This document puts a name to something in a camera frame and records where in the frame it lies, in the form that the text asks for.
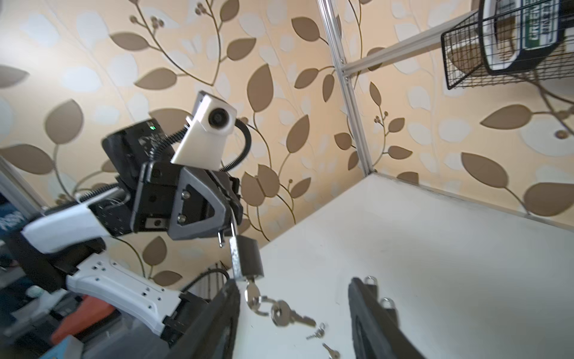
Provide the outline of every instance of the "blue object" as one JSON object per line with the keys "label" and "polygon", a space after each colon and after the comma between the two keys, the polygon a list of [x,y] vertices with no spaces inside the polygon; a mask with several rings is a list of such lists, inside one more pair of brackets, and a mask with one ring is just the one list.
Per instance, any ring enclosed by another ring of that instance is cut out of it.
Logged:
{"label": "blue object", "polygon": [[68,335],[58,345],[47,351],[40,359],[80,359],[84,343]]}

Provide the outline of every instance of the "white camera housing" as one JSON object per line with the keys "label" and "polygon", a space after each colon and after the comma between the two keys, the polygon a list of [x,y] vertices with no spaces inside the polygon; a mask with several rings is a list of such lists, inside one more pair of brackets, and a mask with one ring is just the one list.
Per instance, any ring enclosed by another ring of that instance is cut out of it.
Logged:
{"label": "white camera housing", "polygon": [[[225,114],[227,122],[222,120]],[[204,91],[199,92],[193,118],[187,117],[189,129],[171,162],[217,171],[221,167],[226,139],[233,132],[236,117],[237,111],[233,106]]]}

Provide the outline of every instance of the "camera lens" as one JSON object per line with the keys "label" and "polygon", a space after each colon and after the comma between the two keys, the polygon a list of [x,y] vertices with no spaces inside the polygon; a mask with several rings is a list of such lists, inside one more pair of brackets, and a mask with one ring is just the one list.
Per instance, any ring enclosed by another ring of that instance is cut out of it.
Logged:
{"label": "camera lens", "polygon": [[229,123],[229,115],[224,109],[215,109],[210,113],[209,122],[213,128],[223,128]]}

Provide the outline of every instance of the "green label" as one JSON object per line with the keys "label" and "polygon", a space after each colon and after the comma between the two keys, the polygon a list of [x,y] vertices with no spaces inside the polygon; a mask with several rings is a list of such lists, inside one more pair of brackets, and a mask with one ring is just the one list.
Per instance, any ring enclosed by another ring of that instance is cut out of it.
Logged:
{"label": "green label", "polygon": [[[523,5],[540,0],[523,0]],[[558,40],[560,0],[548,0],[522,10],[522,47],[537,49],[554,44]]]}

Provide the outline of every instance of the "orange object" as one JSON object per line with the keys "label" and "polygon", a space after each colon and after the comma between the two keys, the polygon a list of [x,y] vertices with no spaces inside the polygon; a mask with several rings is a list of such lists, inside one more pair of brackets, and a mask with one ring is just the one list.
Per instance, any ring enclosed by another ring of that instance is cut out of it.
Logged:
{"label": "orange object", "polygon": [[114,306],[98,298],[84,295],[83,299],[77,310],[65,317],[52,334],[51,340],[54,345],[60,343],[68,335],[75,335],[98,323],[115,310]]}

